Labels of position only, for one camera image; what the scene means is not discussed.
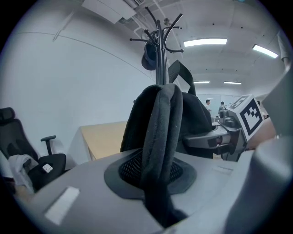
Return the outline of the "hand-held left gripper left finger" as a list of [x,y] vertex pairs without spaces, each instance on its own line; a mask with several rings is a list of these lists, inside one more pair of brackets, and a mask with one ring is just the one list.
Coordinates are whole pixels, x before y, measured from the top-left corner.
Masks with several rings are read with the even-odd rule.
[[[107,167],[139,153],[128,150],[89,161],[69,170],[22,202],[26,215],[47,234],[148,234],[162,226],[141,200],[123,199],[104,181]],[[216,198],[229,180],[236,162],[176,153],[175,157],[196,171],[187,191],[172,195],[174,206],[192,215]]]

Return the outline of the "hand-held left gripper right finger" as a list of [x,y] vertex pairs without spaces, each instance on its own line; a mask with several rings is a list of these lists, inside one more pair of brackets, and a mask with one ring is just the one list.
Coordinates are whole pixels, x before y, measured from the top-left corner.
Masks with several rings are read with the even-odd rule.
[[282,111],[281,98],[293,99],[293,72],[263,100],[276,129],[275,138],[242,153],[238,162],[178,153],[197,173],[193,185],[173,196],[188,217],[166,229],[168,234],[285,234],[293,229],[291,202],[284,197],[293,187],[293,107]]

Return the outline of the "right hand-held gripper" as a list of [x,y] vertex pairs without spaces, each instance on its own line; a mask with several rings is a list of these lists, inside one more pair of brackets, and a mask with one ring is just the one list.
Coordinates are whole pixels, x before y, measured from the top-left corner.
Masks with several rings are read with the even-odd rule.
[[263,125],[263,116],[253,94],[235,99],[219,113],[220,126],[210,132],[186,136],[184,145],[191,148],[216,148],[224,146],[220,155],[223,160],[238,161],[247,150],[248,141]]

